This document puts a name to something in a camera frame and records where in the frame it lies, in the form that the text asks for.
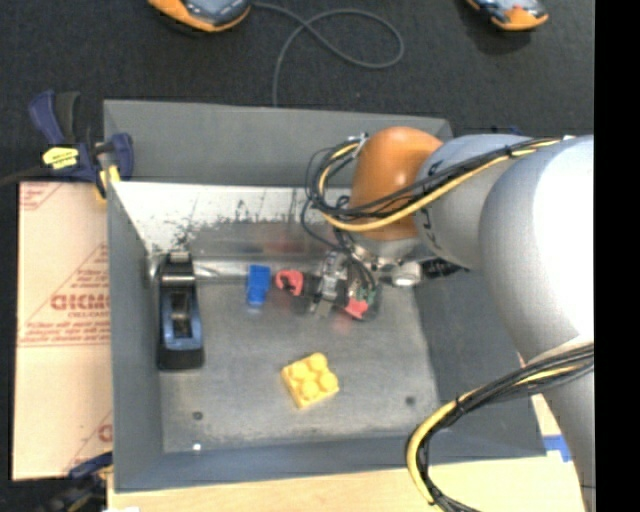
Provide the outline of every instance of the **blue block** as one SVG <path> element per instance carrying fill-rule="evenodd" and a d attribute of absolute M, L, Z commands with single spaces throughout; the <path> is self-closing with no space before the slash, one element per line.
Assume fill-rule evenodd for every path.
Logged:
<path fill-rule="evenodd" d="M 247 275 L 247 302 L 251 306 L 261 306 L 271 287 L 271 268 L 265 265 L 249 265 Z"/>

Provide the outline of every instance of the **cardboard sheet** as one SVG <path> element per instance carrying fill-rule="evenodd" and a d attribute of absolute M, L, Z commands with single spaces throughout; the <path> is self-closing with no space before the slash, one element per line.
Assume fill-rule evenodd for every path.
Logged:
<path fill-rule="evenodd" d="M 111 449 L 106 202 L 90 184 L 20 186 L 14 480 Z"/>

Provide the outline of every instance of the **red object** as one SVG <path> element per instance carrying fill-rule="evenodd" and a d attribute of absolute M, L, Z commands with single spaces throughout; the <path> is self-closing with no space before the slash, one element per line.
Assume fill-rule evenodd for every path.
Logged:
<path fill-rule="evenodd" d="M 351 316 L 357 318 L 358 320 L 362 320 L 362 315 L 364 315 L 369 309 L 369 304 L 365 300 L 356 300 L 353 297 L 349 298 L 349 303 L 344 310 L 349 313 Z"/>
<path fill-rule="evenodd" d="M 302 293 L 304 275 L 299 270 L 281 270 L 276 274 L 275 283 L 281 290 L 289 290 L 297 297 Z"/>

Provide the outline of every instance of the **black carpet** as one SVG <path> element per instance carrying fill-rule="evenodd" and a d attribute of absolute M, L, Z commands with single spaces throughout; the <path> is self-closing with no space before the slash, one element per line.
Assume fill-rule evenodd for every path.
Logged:
<path fill-rule="evenodd" d="M 402 35 L 396 65 L 366 70 L 338 59 L 308 33 L 282 63 L 281 107 L 435 116 L 455 135 L 594 132 L 595 0 L 543 0 L 548 23 L 501 32 L 464 0 L 273 0 L 308 19 L 328 9 L 374 13 Z M 102 130 L 102 101 L 147 98 L 272 105 L 282 45 L 298 25 L 254 8 L 228 32 L 189 37 L 144 0 L 2 2 L 0 177 L 30 167 L 44 147 L 27 104 L 37 93 L 76 90 L 77 126 Z M 370 19 L 338 16 L 314 25 L 336 47 L 373 62 L 398 43 Z M 65 482 L 10 482 L 16 308 L 16 189 L 0 189 L 0 510 L 32 510 Z"/>

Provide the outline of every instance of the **yellow cable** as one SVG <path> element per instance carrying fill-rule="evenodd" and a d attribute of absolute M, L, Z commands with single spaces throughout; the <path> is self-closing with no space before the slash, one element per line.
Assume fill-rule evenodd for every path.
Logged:
<path fill-rule="evenodd" d="M 519 380 L 518 382 L 514 383 L 514 387 L 521 384 L 531 383 L 532 381 L 535 382 L 536 380 L 544 379 L 549 376 L 561 374 L 564 372 L 570 372 L 575 370 L 579 366 L 580 365 L 572 365 L 572 366 L 567 366 L 563 368 L 557 368 L 555 370 L 544 370 Z M 480 388 L 476 388 L 473 391 L 469 391 L 468 393 L 465 393 L 464 395 L 459 397 L 457 400 L 452 400 L 451 402 L 443 405 L 438 410 L 436 410 L 435 413 L 429 416 L 423 423 L 421 423 L 418 426 L 418 428 L 415 430 L 415 432 L 412 434 L 411 438 L 409 439 L 409 443 L 407 445 L 407 450 L 406 450 L 407 469 L 409 470 L 409 475 L 411 476 L 413 483 L 417 487 L 418 491 L 420 491 L 422 496 L 427 500 L 427 502 L 431 505 L 438 507 L 440 510 L 443 510 L 442 507 L 440 507 L 435 502 L 431 492 L 429 491 L 427 485 L 422 479 L 422 476 L 420 475 L 420 469 L 418 468 L 418 463 L 416 461 L 418 450 L 420 449 L 420 445 L 422 444 L 422 441 L 426 437 L 426 435 L 447 414 L 449 414 L 452 410 L 456 408 L 456 406 L 458 405 L 458 401 L 466 399 L 468 396 L 475 393 L 478 389 Z"/>
<path fill-rule="evenodd" d="M 476 168 L 473 169 L 472 171 L 459 176 L 457 178 L 454 178 L 453 180 L 447 182 L 446 184 L 444 184 L 443 186 L 437 188 L 436 190 L 434 190 L 433 192 L 431 192 L 430 194 L 427 194 L 426 196 L 424 196 L 422 199 L 420 199 L 419 201 L 407 206 L 406 208 L 403 208 L 402 210 L 397 211 L 396 213 L 389 215 L 388 217 L 385 217 L 384 219 L 380 219 L 380 220 L 376 220 L 373 222 L 367 222 L 366 224 L 352 224 L 352 223 L 347 223 L 347 222 L 341 222 L 339 220 L 334 219 L 333 217 L 331 217 L 330 215 L 324 213 L 324 212 L 320 212 L 321 215 L 324 217 L 324 219 L 331 224 L 332 226 L 337 227 L 338 229 L 342 229 L 343 231 L 351 231 L 351 232 L 358 232 L 361 233 L 363 231 L 371 231 L 373 229 L 379 229 L 385 226 L 388 226 L 389 224 L 392 224 L 400 219 L 403 219 L 404 217 L 411 215 L 414 212 L 417 212 L 420 208 L 424 208 L 426 205 L 428 205 L 429 203 L 432 203 L 433 201 L 435 201 L 436 199 L 439 199 L 440 197 L 442 197 L 444 194 L 446 194 L 447 192 L 449 192 L 450 190 L 454 189 L 455 187 L 461 185 L 462 183 L 464 183 L 465 181 L 467 181 L 470 178 L 473 178 L 476 174 L 481 173 L 482 171 L 484 171 L 485 169 L 491 167 L 492 165 L 495 165 L 499 162 L 502 162 L 504 160 L 508 160 L 509 156 L 505 155 L 505 156 L 500 156 L 497 158 L 494 158 L 493 160 L 491 160 L 490 162 Z M 322 186 L 324 185 L 324 177 L 326 176 L 328 172 L 328 169 L 326 169 L 320 179 L 319 185 L 320 185 L 320 190 L 322 191 Z"/>
<path fill-rule="evenodd" d="M 557 142 L 559 142 L 560 139 L 554 139 L 554 140 L 550 140 L 550 141 L 544 141 L 544 142 L 538 142 L 536 144 L 532 144 L 529 148 L 523 148 L 521 150 L 516 150 L 511 152 L 509 155 L 503 155 L 500 157 L 496 157 L 493 160 L 491 160 L 490 162 L 481 165 L 480 167 L 477 167 L 476 169 L 471 170 L 470 172 L 459 176 L 457 178 L 454 178 L 453 180 L 445 183 L 444 185 L 442 185 L 441 187 L 437 188 L 436 190 L 434 190 L 433 192 L 431 192 L 430 194 L 427 194 L 426 196 L 424 196 L 422 199 L 420 199 L 419 201 L 401 209 L 398 210 L 397 212 L 395 212 L 394 214 L 385 217 L 384 219 L 379 219 L 376 221 L 372 221 L 372 222 L 368 222 L 366 224 L 355 224 L 352 222 L 341 222 L 335 218 L 333 218 L 331 215 L 324 213 L 324 212 L 320 212 L 320 214 L 324 217 L 324 219 L 331 224 L 332 226 L 338 228 L 338 229 L 342 229 L 343 231 L 349 231 L 349 232 L 358 232 L 358 233 L 362 233 L 364 231 L 371 231 L 374 229 L 380 229 L 382 227 L 388 226 L 389 224 L 393 224 L 394 222 L 403 219 L 404 217 L 407 217 L 415 212 L 417 212 L 418 210 L 420 210 L 421 208 L 424 208 L 426 205 L 434 202 L 436 199 L 439 199 L 440 197 L 442 197 L 444 194 L 446 194 L 447 192 L 450 192 L 451 190 L 453 190 L 454 188 L 458 187 L 459 185 L 461 185 L 462 183 L 464 183 L 465 181 L 467 181 L 468 179 L 472 178 L 473 176 L 481 173 L 482 171 L 488 169 L 489 167 L 492 167 L 493 165 L 496 165 L 497 163 L 503 162 L 505 160 L 508 160 L 509 158 L 512 157 L 520 157 L 520 156 L 524 156 L 530 153 L 535 153 L 537 151 L 537 148 L 539 147 L 544 147 L 544 146 L 549 146 L 551 144 L 555 144 Z M 344 148 L 340 149 L 339 151 L 336 151 L 331 158 L 339 158 L 341 156 L 343 156 L 346 153 L 349 153 L 350 151 L 355 150 L 356 148 L 358 148 L 360 146 L 360 143 L 353 143 L 350 144 L 348 146 L 345 146 Z M 327 176 L 329 174 L 329 172 L 331 171 L 331 165 L 327 166 L 324 171 L 322 172 L 322 174 L 320 175 L 320 178 L 318 180 L 318 190 L 320 191 L 320 193 L 324 192 L 324 186 L 325 186 L 325 182 L 327 179 Z"/>

